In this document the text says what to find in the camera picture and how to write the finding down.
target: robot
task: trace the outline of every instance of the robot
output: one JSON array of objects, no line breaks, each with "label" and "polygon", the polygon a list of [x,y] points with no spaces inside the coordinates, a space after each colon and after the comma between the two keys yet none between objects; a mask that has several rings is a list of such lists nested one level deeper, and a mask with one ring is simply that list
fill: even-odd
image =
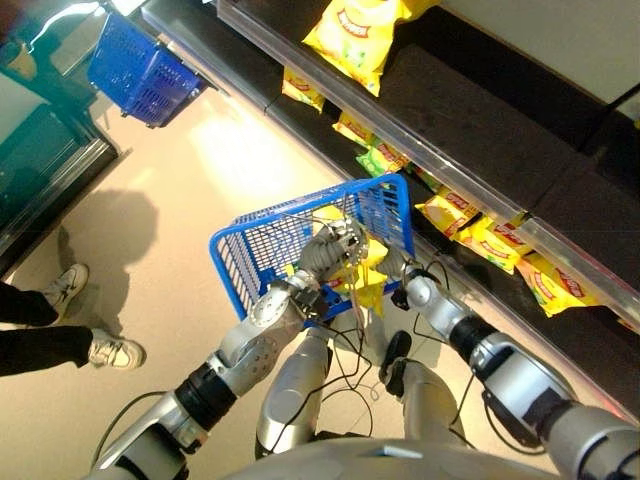
[{"label": "robot", "polygon": [[[322,315],[321,285],[362,255],[366,234],[356,222],[325,225],[303,248],[298,271],[272,283],[206,361],[112,443],[85,478],[187,478],[185,454],[195,453],[236,399],[271,372],[305,321]],[[398,251],[391,249],[378,268],[401,278],[394,303],[421,313],[464,359],[484,386],[486,406],[521,445],[543,445],[562,478],[637,478],[635,426],[581,405],[559,372]],[[256,457],[265,458],[226,478],[558,478],[469,448],[459,419],[449,424],[456,413],[451,391],[438,375],[406,357],[411,337],[402,331],[387,348],[380,378],[403,404],[405,438],[315,439],[320,399],[312,393],[326,379],[331,350],[321,329],[307,332],[263,403]]]}]

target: robot leg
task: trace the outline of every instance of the robot leg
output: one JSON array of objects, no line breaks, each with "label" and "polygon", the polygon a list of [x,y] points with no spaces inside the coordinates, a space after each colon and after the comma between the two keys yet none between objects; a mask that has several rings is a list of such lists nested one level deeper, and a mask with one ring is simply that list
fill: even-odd
[{"label": "robot leg", "polygon": [[284,427],[308,393],[326,380],[331,355],[326,337],[318,328],[310,328],[306,338],[285,361],[262,403],[256,430],[256,458],[281,453],[312,440],[322,392],[311,395],[295,420]]},{"label": "robot leg", "polygon": [[380,380],[403,404],[405,438],[463,445],[460,419],[451,424],[457,412],[451,390],[435,372],[407,359],[410,349],[411,335],[403,330],[396,332],[380,367]]}]

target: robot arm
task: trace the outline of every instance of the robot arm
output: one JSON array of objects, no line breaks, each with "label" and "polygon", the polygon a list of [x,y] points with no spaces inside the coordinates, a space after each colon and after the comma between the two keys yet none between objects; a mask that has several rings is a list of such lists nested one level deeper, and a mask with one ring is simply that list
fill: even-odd
[{"label": "robot arm", "polygon": [[350,220],[325,226],[303,248],[300,270],[287,280],[273,282],[247,318],[178,388],[131,425],[87,478],[184,476],[182,452],[194,453],[236,399],[271,372],[282,349],[302,329],[305,317],[321,305],[320,283],[355,254],[361,238],[357,224]]},{"label": "robot arm", "polygon": [[406,304],[420,312],[485,387],[487,406],[523,446],[543,444],[565,478],[623,479],[640,467],[638,431],[578,403],[569,383],[453,298],[433,276],[407,267]]}]

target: black pants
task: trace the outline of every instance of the black pants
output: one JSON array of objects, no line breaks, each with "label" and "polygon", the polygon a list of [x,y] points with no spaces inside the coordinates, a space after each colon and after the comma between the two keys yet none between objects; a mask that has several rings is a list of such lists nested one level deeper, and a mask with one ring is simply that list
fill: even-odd
[{"label": "black pants", "polygon": [[[40,292],[23,292],[0,282],[0,322],[36,327],[58,317]],[[0,331],[0,376],[32,372],[74,362],[88,361],[93,334],[87,327],[50,327]]]}]

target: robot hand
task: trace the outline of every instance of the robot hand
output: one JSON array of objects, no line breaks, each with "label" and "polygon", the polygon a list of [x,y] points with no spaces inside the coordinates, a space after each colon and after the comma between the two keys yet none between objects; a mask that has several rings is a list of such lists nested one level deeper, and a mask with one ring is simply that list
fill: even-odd
[{"label": "robot hand", "polygon": [[358,257],[366,255],[366,244],[366,234],[357,222],[350,218],[337,220],[323,226],[304,246],[298,265],[324,283],[345,261],[357,263]]}]

